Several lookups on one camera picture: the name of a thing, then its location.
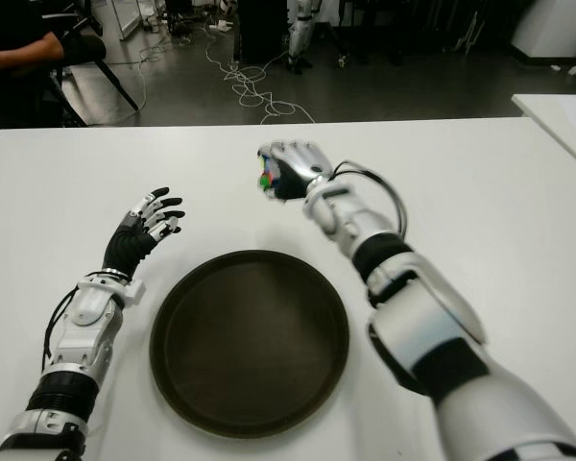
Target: white table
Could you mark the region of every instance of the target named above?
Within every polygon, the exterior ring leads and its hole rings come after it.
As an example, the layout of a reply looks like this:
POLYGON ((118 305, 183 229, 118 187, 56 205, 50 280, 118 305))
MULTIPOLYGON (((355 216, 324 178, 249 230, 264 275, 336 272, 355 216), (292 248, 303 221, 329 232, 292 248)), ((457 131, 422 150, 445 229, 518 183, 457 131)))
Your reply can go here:
POLYGON ((565 110, 576 95, 515 94, 512 100, 576 158, 576 125, 565 110))
MULTIPOLYGON (((126 314, 86 460, 443 459, 431 403, 399 388, 366 339, 372 309, 350 263, 300 204, 256 189, 258 146, 294 137, 393 182, 410 211, 408 242, 473 303, 492 355, 576 431, 576 162, 531 120, 510 118, 0 132, 0 437, 36 387, 56 302, 99 267, 125 210, 168 184, 186 197, 187 221, 137 272, 147 294, 126 314), (312 420, 266 440, 225 440, 182 422, 159 396, 150 330, 188 271, 258 248, 298 256, 333 283, 350 356, 312 420)), ((382 192, 362 190, 393 213, 382 192)))

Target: person's arm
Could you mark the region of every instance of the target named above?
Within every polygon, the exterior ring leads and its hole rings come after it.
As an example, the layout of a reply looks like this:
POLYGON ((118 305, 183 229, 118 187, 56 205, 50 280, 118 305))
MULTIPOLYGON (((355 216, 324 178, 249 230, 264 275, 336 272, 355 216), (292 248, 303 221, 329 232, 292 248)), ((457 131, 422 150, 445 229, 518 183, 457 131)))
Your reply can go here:
POLYGON ((16 50, 0 51, 0 70, 15 70, 30 65, 59 61, 64 57, 60 41, 53 33, 16 50))

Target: concrete floor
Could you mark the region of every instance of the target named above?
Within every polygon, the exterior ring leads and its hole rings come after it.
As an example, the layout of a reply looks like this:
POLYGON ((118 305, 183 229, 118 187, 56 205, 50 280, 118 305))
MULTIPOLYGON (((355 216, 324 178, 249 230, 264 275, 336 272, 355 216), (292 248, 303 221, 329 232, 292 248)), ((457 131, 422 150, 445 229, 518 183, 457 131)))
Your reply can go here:
MULTIPOLYGON (((136 31, 120 42, 109 6, 97 0, 96 13, 105 25, 106 61, 138 61, 139 50, 164 40, 157 61, 145 62, 141 72, 147 83, 147 104, 121 126, 258 124, 262 107, 242 108, 217 65, 205 57, 210 38, 195 30, 186 40, 136 31)), ((212 58, 225 64, 232 55, 232 35, 218 36, 209 48, 212 58)), ((268 68, 256 88, 272 91, 275 100, 303 106, 321 122, 409 120, 435 118, 518 116, 510 98, 515 93, 576 93, 576 78, 566 70, 527 66, 503 53, 418 55, 393 66, 381 51, 371 53, 368 65, 356 60, 340 69, 338 52, 330 39, 317 36, 308 54, 312 70, 291 74, 281 63, 268 68)), ((136 101, 143 101, 143 78, 138 65, 112 65, 112 70, 136 101)), ((64 91, 89 124, 115 124, 132 112, 106 77, 94 65, 73 68, 64 91)), ((293 115, 268 118, 265 123, 305 123, 293 115)))

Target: dark brown tray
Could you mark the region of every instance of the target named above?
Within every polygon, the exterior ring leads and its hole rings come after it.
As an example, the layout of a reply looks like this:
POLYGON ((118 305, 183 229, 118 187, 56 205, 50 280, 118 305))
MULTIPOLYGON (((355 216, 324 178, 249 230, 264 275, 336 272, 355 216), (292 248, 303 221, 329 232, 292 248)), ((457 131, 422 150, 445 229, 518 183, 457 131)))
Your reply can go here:
POLYGON ((186 421, 235 438, 277 434, 313 414, 348 358, 348 319, 303 261, 247 251, 199 266, 160 308, 157 386, 186 421))

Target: robotic arm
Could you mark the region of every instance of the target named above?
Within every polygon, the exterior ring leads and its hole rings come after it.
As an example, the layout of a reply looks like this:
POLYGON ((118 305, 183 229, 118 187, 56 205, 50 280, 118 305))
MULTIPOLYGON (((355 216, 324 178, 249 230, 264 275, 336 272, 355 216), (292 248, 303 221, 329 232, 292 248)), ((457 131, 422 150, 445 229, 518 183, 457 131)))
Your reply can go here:
POLYGON ((126 214, 108 243, 102 271, 81 279, 58 305, 45 336, 40 382, 26 411, 12 421, 0 445, 0 461, 81 459, 122 310, 138 303, 144 291, 132 275, 160 241, 180 231, 184 213, 165 208, 181 199, 159 199, 168 192, 168 187, 155 190, 126 214), (64 332, 52 356, 51 331, 62 316, 64 332), (47 368, 45 357, 53 357, 47 368))
POLYGON ((339 168, 333 171, 313 144, 275 142, 258 155, 265 193, 304 199, 305 215, 352 261, 376 309, 372 344, 401 386, 434 402, 449 460, 576 460, 576 436, 534 390, 489 357, 474 311, 404 242, 405 228, 397 233, 348 184, 335 181, 339 168))

